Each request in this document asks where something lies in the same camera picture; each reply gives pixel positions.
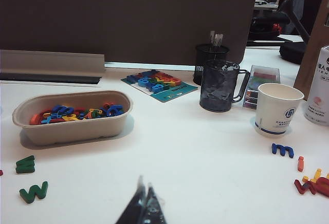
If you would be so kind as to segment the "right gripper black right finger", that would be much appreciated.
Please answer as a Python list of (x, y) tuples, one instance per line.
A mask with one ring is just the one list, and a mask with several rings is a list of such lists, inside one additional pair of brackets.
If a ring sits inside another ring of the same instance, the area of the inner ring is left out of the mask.
[(148, 194), (145, 202), (145, 212), (143, 214), (143, 223), (148, 224), (166, 224), (164, 213), (161, 209), (159, 200), (153, 186), (149, 183)]

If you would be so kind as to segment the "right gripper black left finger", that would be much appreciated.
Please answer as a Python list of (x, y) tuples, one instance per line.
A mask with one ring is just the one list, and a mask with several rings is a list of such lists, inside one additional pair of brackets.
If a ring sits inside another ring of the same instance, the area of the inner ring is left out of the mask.
[(145, 210), (146, 189), (143, 176), (139, 176), (137, 189), (116, 223), (140, 223)]

